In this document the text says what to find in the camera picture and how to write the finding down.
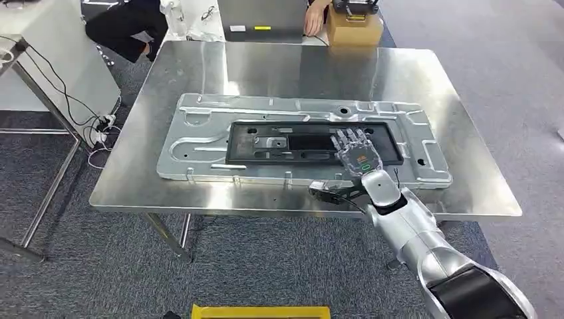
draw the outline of metal table leg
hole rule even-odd
[[[45,256],[34,253],[33,251],[30,251],[29,249],[18,244],[12,243],[4,237],[0,237],[0,249],[9,251],[10,253],[16,254],[21,257],[26,257],[37,263],[41,263],[45,260]]]
[[[190,219],[192,214],[185,214],[182,221],[182,234],[180,235],[180,246],[186,248],[186,239],[188,238],[188,231],[190,230]]]
[[[31,77],[31,75],[21,66],[19,61],[14,62],[11,65],[11,67],[20,76],[23,82],[31,89],[31,91],[35,94],[35,96],[37,96],[37,98],[43,103],[43,105],[45,105],[47,110],[49,110],[49,112],[59,121],[59,123],[61,123],[65,127],[65,129],[52,130],[52,129],[36,129],[36,128],[33,129],[0,128],[0,134],[48,134],[48,135],[70,134],[74,138],[74,144],[72,145],[69,154],[65,158],[63,165],[59,169],[59,172],[55,176],[55,180],[49,187],[47,194],[43,198],[43,201],[41,202],[41,206],[39,207],[39,210],[37,211],[35,217],[33,218],[33,222],[27,229],[27,232],[25,233],[25,236],[21,241],[21,245],[17,245],[5,238],[0,237],[0,249],[5,249],[7,251],[15,253],[16,255],[27,257],[34,261],[41,262],[45,260],[45,257],[37,253],[34,253],[33,251],[29,250],[27,247],[29,246],[29,243],[31,242],[33,235],[35,235],[37,227],[39,226],[39,223],[43,219],[43,216],[45,215],[47,208],[49,208],[49,204],[51,204],[51,200],[53,200],[53,197],[55,196],[55,192],[59,188],[59,185],[61,184],[61,181],[63,180],[63,177],[65,176],[65,173],[67,172],[67,169],[69,168],[69,165],[71,164],[71,161],[74,155],[76,154],[76,151],[80,147],[82,138],[75,130],[75,128],[72,126],[72,124],[65,118],[65,116],[61,113],[61,111],[57,108],[55,103],[53,103],[53,101],[35,82],[35,80]]]
[[[67,158],[65,158],[65,161],[63,162],[63,165],[59,169],[57,176],[55,176],[55,180],[53,181],[51,187],[47,191],[47,195],[45,195],[45,197],[43,198],[43,201],[41,202],[41,206],[39,206],[39,210],[35,214],[35,217],[33,218],[31,225],[29,226],[29,228],[25,232],[25,236],[21,240],[21,245],[24,248],[27,248],[29,246],[29,243],[31,242],[33,235],[35,235],[35,231],[37,230],[37,227],[39,226],[41,219],[43,219],[43,216],[45,215],[45,212],[47,211],[47,207],[49,207],[49,204],[51,203],[53,196],[55,196],[55,192],[57,191],[57,188],[59,188],[59,184],[61,184],[61,181],[63,180],[63,177],[65,176],[65,173],[69,168],[69,165],[71,164],[70,162],[72,161],[72,158],[76,154],[76,151],[78,150],[79,146],[80,146],[80,140],[75,140],[74,144],[72,145],[72,148],[70,149],[69,154],[67,155]]]
[[[166,228],[165,224],[159,218],[159,216],[155,213],[143,213],[141,214],[143,218],[157,230],[157,233],[164,239],[164,241],[170,246],[170,248],[174,251],[174,253],[189,261],[190,256],[187,252],[180,246],[179,242],[174,238],[173,234]]]

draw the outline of robotic arm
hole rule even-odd
[[[367,213],[398,261],[416,276],[428,311],[435,318],[537,318],[527,297],[506,276],[458,252],[444,239],[433,214],[409,189],[399,189],[362,130],[331,139],[337,157],[360,179],[354,190],[372,200]],[[339,203],[335,191],[314,181],[310,193]]]

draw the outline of person's hand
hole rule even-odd
[[[327,4],[322,0],[315,0],[305,13],[305,26],[303,32],[308,37],[317,35],[323,28],[323,11]]]

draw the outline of black pants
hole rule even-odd
[[[152,47],[159,48],[167,30],[166,18],[158,6],[151,10],[135,1],[112,7],[86,23],[90,39],[131,62],[137,61],[146,46],[132,35],[146,31],[154,39]]]

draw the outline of sticker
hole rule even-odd
[[[231,32],[245,32],[247,30],[244,25],[230,25],[229,29]]]

